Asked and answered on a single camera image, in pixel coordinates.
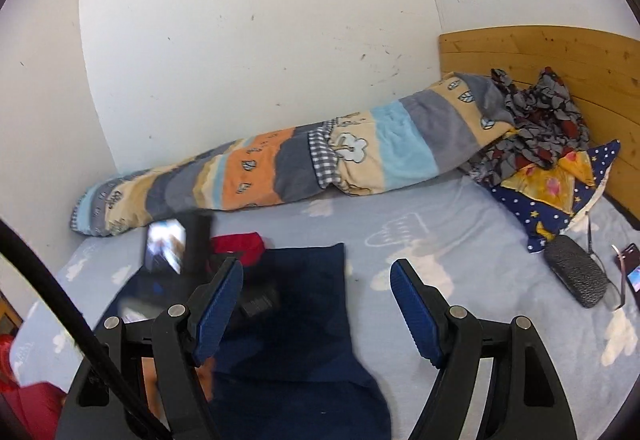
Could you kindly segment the navy yellow star pillow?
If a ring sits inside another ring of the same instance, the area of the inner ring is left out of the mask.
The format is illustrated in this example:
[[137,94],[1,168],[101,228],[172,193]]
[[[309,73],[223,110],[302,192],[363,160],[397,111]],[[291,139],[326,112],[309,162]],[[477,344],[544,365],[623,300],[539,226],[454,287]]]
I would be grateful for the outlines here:
[[489,193],[523,226],[527,252],[536,254],[574,227],[602,197],[620,141],[568,153],[550,169],[527,165]]

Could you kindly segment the grey red patterned cloth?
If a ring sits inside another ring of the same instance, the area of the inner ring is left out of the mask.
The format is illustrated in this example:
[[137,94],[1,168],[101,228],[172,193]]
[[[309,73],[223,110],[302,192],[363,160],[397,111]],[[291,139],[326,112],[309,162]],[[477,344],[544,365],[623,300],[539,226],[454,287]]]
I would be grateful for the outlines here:
[[495,187],[520,169],[535,165],[549,171],[568,153],[588,149],[590,135],[562,80],[546,67],[537,83],[515,85],[501,69],[491,71],[491,81],[503,94],[512,128],[461,166],[461,171],[485,187]]

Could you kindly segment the striped patterned rolled quilt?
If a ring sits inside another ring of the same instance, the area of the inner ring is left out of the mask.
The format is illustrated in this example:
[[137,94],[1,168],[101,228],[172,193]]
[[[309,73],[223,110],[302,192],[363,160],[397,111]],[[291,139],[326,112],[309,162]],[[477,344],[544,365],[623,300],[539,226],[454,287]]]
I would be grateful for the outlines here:
[[329,187],[371,195],[449,173],[514,126],[489,78],[450,73],[389,104],[218,145],[89,188],[70,229],[111,237],[199,209],[293,203]]

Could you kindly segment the black glasses case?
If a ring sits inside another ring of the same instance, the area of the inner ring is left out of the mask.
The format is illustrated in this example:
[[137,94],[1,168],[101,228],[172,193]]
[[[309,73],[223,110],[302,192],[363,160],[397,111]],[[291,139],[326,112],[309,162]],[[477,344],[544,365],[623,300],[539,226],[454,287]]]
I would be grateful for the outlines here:
[[582,307],[592,308],[602,301],[608,278],[574,240],[558,235],[547,243],[542,255],[550,270]]

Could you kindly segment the red object at bedside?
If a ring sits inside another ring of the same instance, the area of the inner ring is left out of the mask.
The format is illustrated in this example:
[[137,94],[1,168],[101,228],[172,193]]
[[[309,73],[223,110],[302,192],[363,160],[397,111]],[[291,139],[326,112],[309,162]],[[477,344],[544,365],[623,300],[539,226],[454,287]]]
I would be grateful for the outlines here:
[[66,394],[50,382],[20,386],[10,365],[13,337],[1,335],[1,439],[53,440]]

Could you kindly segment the smartphone with red case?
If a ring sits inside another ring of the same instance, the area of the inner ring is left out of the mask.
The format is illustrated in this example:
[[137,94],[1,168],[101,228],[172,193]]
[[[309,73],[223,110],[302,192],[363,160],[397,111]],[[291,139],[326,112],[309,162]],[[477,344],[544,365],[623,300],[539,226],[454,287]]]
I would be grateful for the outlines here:
[[640,251],[636,243],[631,243],[619,249],[612,246],[614,251],[614,261],[618,270],[623,275],[626,286],[630,292],[632,300],[639,306],[640,301]]

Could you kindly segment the navy shirt with red collar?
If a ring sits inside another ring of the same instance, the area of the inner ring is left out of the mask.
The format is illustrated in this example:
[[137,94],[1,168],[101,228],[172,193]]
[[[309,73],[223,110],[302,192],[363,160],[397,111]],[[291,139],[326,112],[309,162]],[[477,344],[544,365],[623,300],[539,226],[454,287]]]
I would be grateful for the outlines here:
[[209,241],[202,277],[239,260],[243,285],[215,346],[205,391],[223,439],[388,439],[390,410],[356,357],[345,248],[270,249],[256,233]]

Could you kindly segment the wooden headboard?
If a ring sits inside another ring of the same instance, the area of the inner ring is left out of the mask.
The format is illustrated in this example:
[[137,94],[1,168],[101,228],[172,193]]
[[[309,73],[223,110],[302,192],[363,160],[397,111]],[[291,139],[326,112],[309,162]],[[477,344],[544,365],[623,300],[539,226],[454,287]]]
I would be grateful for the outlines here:
[[606,193],[639,216],[639,41],[571,26],[497,26],[438,37],[440,72],[502,69],[524,87],[550,68],[565,83],[597,145],[622,144]]

